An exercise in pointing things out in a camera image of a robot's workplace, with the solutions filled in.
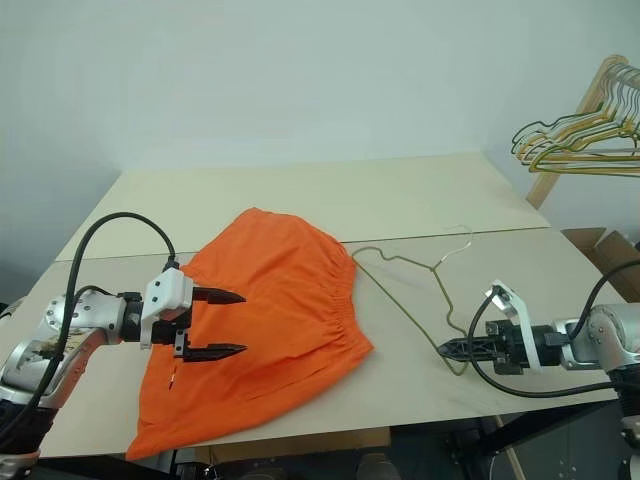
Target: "white wall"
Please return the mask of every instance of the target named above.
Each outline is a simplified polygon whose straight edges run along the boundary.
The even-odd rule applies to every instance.
[[[124,168],[484,150],[524,193],[511,135],[572,112],[605,56],[640,65],[639,14],[636,0],[2,0],[3,260],[37,275]],[[637,230],[638,185],[565,177],[544,213]]]

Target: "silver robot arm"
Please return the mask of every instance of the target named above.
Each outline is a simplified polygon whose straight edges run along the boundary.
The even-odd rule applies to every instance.
[[[610,388],[615,385],[622,408],[622,435],[627,444],[640,450],[640,303],[597,305],[573,334],[579,327],[578,319],[532,326],[526,304],[513,290],[500,281],[492,287],[486,295],[507,319],[486,322],[486,336],[444,343],[439,347],[440,354],[469,361],[472,353],[476,361],[493,362],[494,371],[500,375],[519,375],[525,368],[540,371],[555,365],[567,370],[604,370],[613,382]],[[504,391],[521,396],[528,393]],[[640,457],[626,460],[621,475],[640,479]]]
[[[141,348],[173,345],[174,356],[185,362],[219,360],[246,348],[234,344],[189,347],[193,301],[230,304],[243,302],[244,298],[224,290],[194,288],[193,281],[178,269],[169,268],[152,279],[147,284],[144,303],[137,292],[113,296],[98,290],[88,289],[78,298],[64,356],[37,408],[16,426],[11,426],[12,420],[29,403],[54,355],[64,296],[51,300],[31,339],[20,343],[0,370],[0,480],[29,475],[57,411],[71,395],[98,347],[122,341],[140,342]]]

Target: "orange shorts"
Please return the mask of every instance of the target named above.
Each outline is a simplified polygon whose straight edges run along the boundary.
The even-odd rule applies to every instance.
[[[301,218],[247,210],[183,270],[200,286],[247,299],[194,303],[192,346],[248,348],[184,363],[172,346],[155,345],[129,460],[267,422],[329,388],[373,348],[355,321],[353,260]]]

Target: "cardboard box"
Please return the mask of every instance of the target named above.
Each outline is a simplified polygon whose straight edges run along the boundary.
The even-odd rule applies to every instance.
[[[600,240],[605,229],[579,228],[563,230],[563,234],[593,263],[606,273],[631,260],[640,259],[640,252],[620,232],[614,231]],[[640,302],[640,267],[623,270],[609,283],[627,302]]]

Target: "clothes hanger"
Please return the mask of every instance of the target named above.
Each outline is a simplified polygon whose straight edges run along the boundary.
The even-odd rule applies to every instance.
[[[557,142],[558,136],[569,135],[575,130],[590,128],[597,124],[607,122],[611,118],[612,112],[617,108],[614,85],[620,73],[633,70],[626,64],[614,64],[609,67],[607,74],[603,76],[600,88],[605,92],[605,99],[601,102],[598,110],[585,114],[566,115],[554,122],[553,128],[549,131],[534,130],[533,135],[523,137],[519,144],[512,148],[517,150],[516,156],[526,162],[528,157],[538,149],[545,147],[549,142]]]
[[[617,97],[620,107],[615,109],[609,122],[604,122],[588,129],[578,130],[569,134],[566,138],[557,141],[557,144],[566,145],[577,151],[583,150],[591,143],[606,140],[609,138],[629,137],[635,131],[636,117],[633,117],[634,101],[637,89],[629,87],[627,84],[632,82],[640,75],[640,71],[633,69],[624,74],[619,79]]]
[[[537,158],[550,147],[556,145],[565,145],[568,147],[574,145],[579,139],[588,137],[589,135],[620,129],[622,122],[620,122],[619,117],[623,119],[626,118],[628,116],[628,107],[630,106],[624,94],[625,84],[623,80],[629,75],[633,77],[637,76],[639,71],[624,64],[616,64],[610,68],[610,72],[611,73],[606,76],[610,81],[608,82],[605,102],[602,108],[598,112],[592,113],[577,122],[569,122],[568,125],[557,128],[555,132],[549,132],[547,135],[539,135],[535,139],[535,143],[528,145],[527,150],[522,151],[521,155],[519,155],[519,159],[523,164],[530,164],[533,161],[532,158]],[[615,136],[618,136],[618,133],[609,134],[609,138]]]
[[[640,78],[640,70],[625,70],[618,75],[616,92],[619,107],[615,109],[610,122],[597,127],[582,129],[561,143],[555,143],[539,152],[530,164],[530,171],[554,173],[609,174],[637,176],[640,174],[640,159],[633,156],[637,152],[640,119],[638,102],[640,90],[634,88],[634,81]],[[589,149],[587,147],[613,138],[630,138],[634,142],[631,149]],[[629,152],[627,155],[602,155],[611,152]],[[566,164],[566,167],[540,166],[543,162]]]
[[[609,84],[609,82],[611,81],[611,74],[614,73],[614,71],[618,68],[621,68],[623,66],[625,66],[626,64],[620,63],[620,64],[613,64],[611,65],[608,69],[607,69],[607,75],[603,75],[603,77],[600,79],[600,85],[599,88],[603,91],[606,92],[608,90],[607,85]],[[541,134],[546,134],[548,131],[550,131],[551,129],[555,128],[556,126],[559,126],[567,121],[572,122],[574,121],[574,119],[580,118],[580,117],[588,117],[588,116],[593,116],[594,113],[598,113],[600,110],[602,110],[603,108],[603,104],[604,101],[600,103],[600,105],[598,105],[598,107],[596,108],[595,112],[585,112],[585,113],[574,113],[574,114],[570,114],[570,115],[563,115],[561,117],[558,117],[554,122],[546,124],[541,120],[535,121],[535,122],[531,122],[527,125],[525,125],[524,127],[522,127],[520,130],[518,130],[515,135],[513,136],[513,138],[511,139],[511,143],[516,145],[519,144],[522,139],[526,136],[532,135],[532,134],[536,134],[536,133],[541,133]]]
[[[435,280],[436,280],[436,282],[438,284],[438,287],[440,288],[442,296],[444,297],[444,299],[445,299],[445,301],[447,303],[447,306],[448,306],[448,311],[447,311],[447,314],[446,314],[447,325],[449,325],[449,327],[451,327],[452,329],[460,332],[462,335],[466,335],[467,334],[466,330],[463,327],[461,327],[459,325],[456,325],[452,320],[453,312],[455,310],[455,307],[454,307],[454,304],[453,304],[453,300],[451,299],[451,296],[447,292],[447,289],[446,289],[446,287],[444,285],[444,282],[442,281],[442,279],[440,278],[440,275],[438,274],[438,268],[441,267],[449,257],[451,257],[452,255],[456,255],[456,254],[459,254],[459,253],[463,252],[464,250],[469,248],[471,246],[471,244],[473,243],[473,230],[471,230],[471,228],[469,228],[466,225],[456,225],[453,228],[458,228],[458,227],[464,228],[466,230],[466,232],[468,233],[468,235],[469,235],[466,244],[463,247],[456,248],[454,250],[450,250],[449,252],[445,253],[440,258],[440,260],[438,260],[434,265],[427,265],[427,264],[418,262],[416,260],[413,260],[411,258],[404,257],[402,255],[393,255],[393,256],[388,257],[388,256],[386,256],[384,254],[384,252],[382,251],[381,248],[375,247],[375,246],[372,246],[372,245],[358,248],[357,250],[355,250],[355,251],[353,251],[351,253],[351,258],[356,263],[356,265],[360,268],[360,270],[362,270],[362,272],[365,275],[367,275],[367,277],[369,277],[369,279],[371,279],[373,281],[373,283],[375,283],[375,285],[396,305],[396,307],[398,307],[398,309],[418,328],[420,333],[425,337],[425,339],[429,342],[429,344],[433,347],[433,349],[436,352],[438,351],[438,343],[429,334],[427,329],[425,327],[423,327],[422,324],[420,324],[420,322],[418,322],[418,320],[411,315],[411,313],[400,303],[400,301],[397,300],[391,294],[391,292],[356,257],[361,252],[364,252],[364,251],[367,251],[367,250],[372,250],[372,251],[377,252],[378,255],[380,255],[380,258],[382,258],[386,262],[392,262],[394,260],[401,260],[401,261],[413,264],[413,265],[415,265],[417,267],[421,267],[421,268],[424,268],[424,269],[428,270],[434,276],[434,278],[435,278]],[[456,367],[456,365],[454,363],[449,361],[449,359],[447,359],[445,357],[442,357],[440,355],[439,355],[439,357],[445,363],[446,367],[451,371],[451,373],[453,373],[456,376],[463,375],[464,372],[467,370],[468,363],[466,363],[466,362],[463,363],[458,368],[458,367]]]

